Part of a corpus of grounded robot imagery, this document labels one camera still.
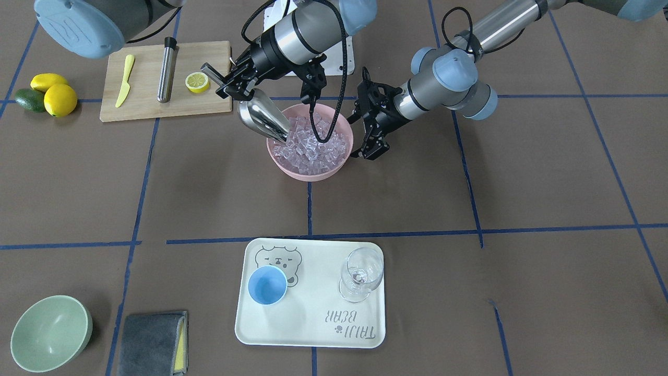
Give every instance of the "blue joint cap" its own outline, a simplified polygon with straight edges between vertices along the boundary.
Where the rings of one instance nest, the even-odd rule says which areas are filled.
[[[376,0],[339,0],[343,26],[353,36],[369,25],[378,13]]]
[[[464,92],[478,81],[476,64],[466,52],[459,49],[434,60],[432,71],[444,88],[454,92]]]
[[[420,48],[415,55],[413,55],[413,59],[411,60],[411,73],[412,74],[418,74],[420,72],[420,66],[422,65],[422,60],[424,60],[424,57],[427,56],[429,51],[435,50],[435,48],[431,47],[423,47]]]
[[[660,12],[667,0],[628,0],[619,10],[617,17],[631,21],[642,21]]]
[[[126,42],[106,14],[83,0],[37,0],[35,12],[56,42],[85,58],[104,58]]]
[[[471,120],[483,120],[487,119],[492,114],[494,114],[496,106],[499,104],[499,95],[496,94],[496,90],[492,89],[491,86],[489,86],[489,88],[490,88],[490,97],[489,99],[487,99],[487,103],[485,103],[485,105],[482,107],[480,111],[478,111],[477,114],[471,117],[465,116],[465,118],[469,118]]]

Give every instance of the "avocado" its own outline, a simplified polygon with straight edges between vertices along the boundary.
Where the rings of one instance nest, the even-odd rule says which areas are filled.
[[[16,103],[28,111],[45,112],[44,93],[33,89],[19,89],[14,94]]]

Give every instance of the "wine glass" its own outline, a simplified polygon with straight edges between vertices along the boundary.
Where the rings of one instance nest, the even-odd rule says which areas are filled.
[[[363,302],[383,280],[383,254],[371,248],[357,248],[341,265],[339,292],[349,302]]]

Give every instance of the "yellow lemon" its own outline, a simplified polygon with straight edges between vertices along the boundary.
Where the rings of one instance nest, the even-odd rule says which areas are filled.
[[[193,93],[203,93],[209,86],[208,76],[202,72],[191,73],[186,77],[186,87]]]
[[[42,73],[33,77],[33,80],[30,81],[30,87],[34,90],[46,93],[50,87],[55,84],[65,84],[68,85],[67,80],[55,73]]]
[[[44,108],[57,118],[67,116],[77,106],[77,93],[65,84],[55,84],[44,94]]]

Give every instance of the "yellow knife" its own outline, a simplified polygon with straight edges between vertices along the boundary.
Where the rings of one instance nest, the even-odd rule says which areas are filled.
[[[123,82],[121,82],[121,91],[118,93],[118,99],[116,100],[116,108],[119,108],[125,99],[128,97],[130,92],[130,83],[128,78],[130,78],[130,72],[132,71],[132,66],[134,65],[134,55],[126,56],[126,66],[123,68]]]

